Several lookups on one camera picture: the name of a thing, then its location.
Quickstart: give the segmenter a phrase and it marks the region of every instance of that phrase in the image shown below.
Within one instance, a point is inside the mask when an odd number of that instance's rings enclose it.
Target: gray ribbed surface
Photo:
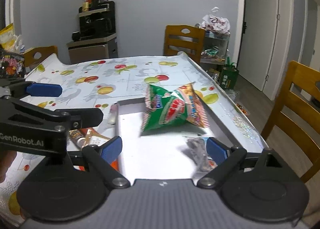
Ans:
[[[129,189],[112,191],[94,214],[68,225],[26,222],[23,229],[284,229],[291,224],[262,225],[229,211],[212,190],[191,180],[136,180]],[[307,228],[299,223],[295,228]]]

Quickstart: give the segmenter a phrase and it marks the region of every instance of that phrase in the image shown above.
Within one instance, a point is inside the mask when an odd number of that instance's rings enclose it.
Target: black round disc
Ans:
[[[102,181],[89,172],[74,170],[59,175],[24,180],[18,188],[20,207],[33,219],[62,222],[94,211],[106,198]]]
[[[231,210],[263,223],[282,223],[302,216],[309,193],[301,181],[263,178],[253,173],[236,175],[223,185],[221,197]]]

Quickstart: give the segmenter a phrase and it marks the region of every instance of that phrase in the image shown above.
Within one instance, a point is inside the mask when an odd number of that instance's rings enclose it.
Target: table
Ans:
[[[248,152],[261,152],[265,141],[226,93],[186,54],[177,56],[138,56],[104,59],[74,65],[61,63],[55,54],[30,72],[26,78],[38,83],[60,84],[58,98],[31,97],[22,100],[43,108],[100,108],[104,120],[96,130],[113,137],[114,128],[106,125],[110,106],[119,100],[140,98],[147,83],[172,91],[180,85],[194,83],[198,96],[214,111]],[[68,144],[68,150],[77,150]],[[23,222],[15,191],[30,171],[43,159],[41,156],[18,153],[0,184],[0,211],[13,224]]]

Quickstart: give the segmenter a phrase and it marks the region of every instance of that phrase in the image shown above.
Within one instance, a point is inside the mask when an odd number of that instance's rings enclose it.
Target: human hand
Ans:
[[[4,182],[5,174],[12,165],[17,156],[16,151],[1,151],[0,152],[0,183]]]

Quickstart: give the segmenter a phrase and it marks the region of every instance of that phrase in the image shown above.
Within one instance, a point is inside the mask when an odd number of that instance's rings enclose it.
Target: green shopping bag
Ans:
[[[228,57],[227,64],[223,66],[219,79],[219,85],[222,89],[233,89],[235,87],[239,75],[239,70],[235,65],[235,62],[230,64]]]

